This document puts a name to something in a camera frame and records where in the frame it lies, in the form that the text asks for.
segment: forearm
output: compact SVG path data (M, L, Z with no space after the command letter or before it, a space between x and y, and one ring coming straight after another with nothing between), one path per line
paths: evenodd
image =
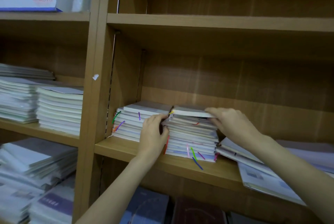
M77 224L119 224L133 193L152 165L145 158L132 159Z
M324 223L334 223L334 180L270 137L263 137L261 144L249 151L282 178Z

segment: bookshelf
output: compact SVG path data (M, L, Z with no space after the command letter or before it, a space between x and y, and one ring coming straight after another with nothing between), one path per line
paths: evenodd
M92 0L90 13L0 13L0 63L85 88L79 137L1 119L0 138L78 147L73 222L135 156L136 142L108 136L116 109L136 101L231 107L273 138L334 143L332 2ZM230 160L202 166L163 155L142 186L271 223L320 223L246 189Z

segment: person's left hand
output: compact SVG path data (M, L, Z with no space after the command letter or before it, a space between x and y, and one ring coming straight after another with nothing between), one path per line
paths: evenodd
M159 157L169 135L169 130L166 126L164 126L161 135L159 132L159 124L162 119L166 118L168 118L168 115L160 114L145 119L140 133L138 157L143 157L153 163Z

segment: person's right arm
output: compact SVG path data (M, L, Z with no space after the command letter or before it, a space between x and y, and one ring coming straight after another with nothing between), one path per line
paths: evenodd
M326 224L334 223L334 179L261 134L238 110L207 108L212 122L237 145L254 154L282 178Z

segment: person's right hand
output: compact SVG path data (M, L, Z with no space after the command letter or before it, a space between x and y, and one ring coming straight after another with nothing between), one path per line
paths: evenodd
M216 117L212 118L211 121L227 138L246 150L257 145L263 139L263 135L239 110L206 108L205 111Z

